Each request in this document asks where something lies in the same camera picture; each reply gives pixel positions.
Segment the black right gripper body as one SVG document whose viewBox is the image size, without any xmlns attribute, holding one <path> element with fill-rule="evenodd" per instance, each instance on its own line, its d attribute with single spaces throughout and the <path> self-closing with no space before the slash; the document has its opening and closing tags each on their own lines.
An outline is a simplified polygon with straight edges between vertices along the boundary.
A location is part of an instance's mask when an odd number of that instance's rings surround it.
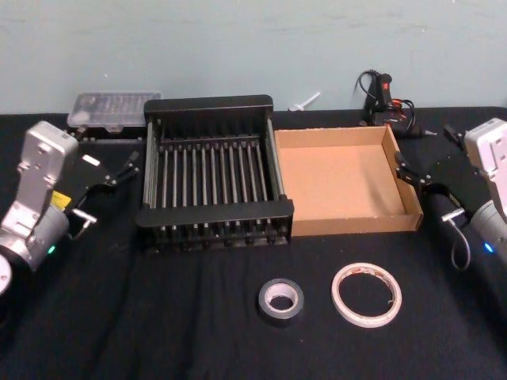
<svg viewBox="0 0 507 380">
<path fill-rule="evenodd" d="M 441 217 L 451 222 L 463 215 L 473 230 L 483 230 L 484 222 L 478 212 L 491 201 L 486 180 L 464 153 L 452 154 L 433 163 L 423 175 L 425 194 L 445 196 L 455 205 L 451 216 Z"/>
</svg>

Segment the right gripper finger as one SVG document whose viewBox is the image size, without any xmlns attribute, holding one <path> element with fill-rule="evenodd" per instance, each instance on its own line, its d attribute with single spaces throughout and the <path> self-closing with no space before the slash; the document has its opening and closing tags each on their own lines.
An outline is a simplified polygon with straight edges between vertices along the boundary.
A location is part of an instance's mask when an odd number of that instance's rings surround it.
<svg viewBox="0 0 507 380">
<path fill-rule="evenodd" d="M 420 177 L 423 177 L 426 180 L 426 183 L 430 182 L 430 175 L 423 175 L 423 174 L 420 174 L 418 171 L 416 171 L 413 168 L 413 166 L 405 159 L 405 157 L 403 156 L 403 154 L 400 151 L 397 151 L 395 153 L 395 163 L 396 163 L 395 172 L 396 172 L 396 169 L 408 169 L 408 170 L 411 170 L 415 173 L 418 173 Z"/>
<path fill-rule="evenodd" d="M 426 180 L 408 169 L 396 169 L 397 178 L 414 188 L 416 192 L 422 192 L 426 186 Z"/>
</svg>

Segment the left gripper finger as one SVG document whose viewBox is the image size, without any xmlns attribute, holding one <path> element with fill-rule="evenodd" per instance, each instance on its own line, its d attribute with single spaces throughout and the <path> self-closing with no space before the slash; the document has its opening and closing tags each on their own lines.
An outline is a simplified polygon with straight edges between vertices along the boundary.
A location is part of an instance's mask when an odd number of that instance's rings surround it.
<svg viewBox="0 0 507 380">
<path fill-rule="evenodd" d="M 139 157 L 138 151 L 133 151 L 132 154 L 128 157 L 127 161 L 122 165 L 122 167 L 116 172 L 117 177 L 125 177 L 131 172 L 135 172 L 138 168 L 135 166 L 135 162 Z"/>
<path fill-rule="evenodd" d="M 108 174 L 105 176 L 103 185 L 106 188 L 116 188 L 117 186 L 131 180 L 133 177 L 139 174 L 138 167 L 127 167 L 125 170 L 121 170 L 114 175 Z"/>
</svg>

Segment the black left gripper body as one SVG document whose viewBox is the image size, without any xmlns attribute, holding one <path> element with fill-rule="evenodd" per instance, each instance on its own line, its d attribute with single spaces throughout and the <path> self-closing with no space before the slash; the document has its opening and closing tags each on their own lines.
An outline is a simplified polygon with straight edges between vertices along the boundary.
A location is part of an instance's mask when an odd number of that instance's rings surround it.
<svg viewBox="0 0 507 380">
<path fill-rule="evenodd" d="M 55 186 L 55 207 L 60 211 L 79 208 L 88 197 L 112 191 L 116 186 L 113 175 L 95 157 L 81 147 L 74 161 L 63 171 Z"/>
</svg>

